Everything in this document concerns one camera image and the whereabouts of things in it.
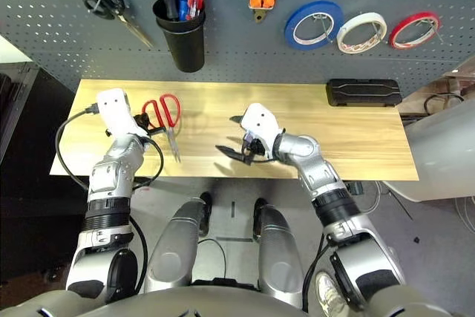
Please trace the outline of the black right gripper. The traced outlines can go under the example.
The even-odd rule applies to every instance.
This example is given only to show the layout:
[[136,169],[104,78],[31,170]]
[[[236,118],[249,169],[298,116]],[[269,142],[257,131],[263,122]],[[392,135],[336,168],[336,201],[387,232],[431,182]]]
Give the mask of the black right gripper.
[[[243,116],[232,116],[229,118],[232,122],[241,125]],[[227,146],[216,145],[215,148],[227,157],[252,165],[253,163],[272,163],[275,162],[273,147],[277,133],[264,135],[254,131],[246,130],[243,136],[243,143],[240,152]]]

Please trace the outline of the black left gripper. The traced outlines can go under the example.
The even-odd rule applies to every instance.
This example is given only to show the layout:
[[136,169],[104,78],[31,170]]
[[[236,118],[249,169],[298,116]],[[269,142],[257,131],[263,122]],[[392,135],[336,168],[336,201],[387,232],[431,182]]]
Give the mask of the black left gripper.
[[170,128],[166,127],[148,129],[150,126],[150,119],[147,113],[136,114],[134,120],[140,128],[146,129],[145,131],[147,135],[168,134],[171,131]]

